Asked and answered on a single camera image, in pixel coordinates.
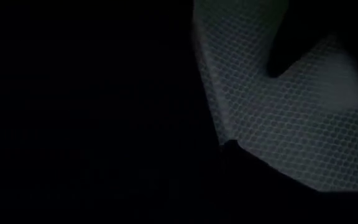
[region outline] dark object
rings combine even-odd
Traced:
[[[358,1],[290,1],[270,51],[268,74],[280,76],[328,34],[336,34],[358,61]]]

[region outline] honeycomb mesh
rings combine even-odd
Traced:
[[[334,36],[281,77],[265,63],[286,0],[196,0],[198,65],[219,141],[321,191],[358,190],[358,69]]]

